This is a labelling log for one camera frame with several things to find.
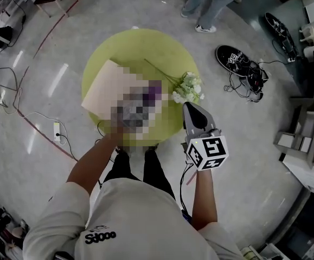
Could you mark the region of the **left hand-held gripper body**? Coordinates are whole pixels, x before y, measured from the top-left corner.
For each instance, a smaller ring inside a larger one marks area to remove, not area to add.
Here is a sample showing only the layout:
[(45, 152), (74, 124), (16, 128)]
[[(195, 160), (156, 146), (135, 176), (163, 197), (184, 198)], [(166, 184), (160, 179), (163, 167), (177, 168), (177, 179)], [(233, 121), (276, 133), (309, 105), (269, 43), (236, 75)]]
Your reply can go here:
[(126, 93), (117, 101), (115, 125), (122, 129), (143, 129), (149, 127), (148, 93)]

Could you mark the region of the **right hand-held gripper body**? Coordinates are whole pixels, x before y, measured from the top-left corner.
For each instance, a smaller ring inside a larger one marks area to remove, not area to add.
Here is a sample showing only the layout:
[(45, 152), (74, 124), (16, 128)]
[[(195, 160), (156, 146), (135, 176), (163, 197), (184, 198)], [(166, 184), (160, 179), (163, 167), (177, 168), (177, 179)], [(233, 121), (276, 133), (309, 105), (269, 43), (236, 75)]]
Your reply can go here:
[(187, 159), (199, 171), (220, 167), (228, 158), (226, 138), (216, 127), (212, 115), (201, 106), (183, 104), (183, 128), (186, 136), (182, 143)]

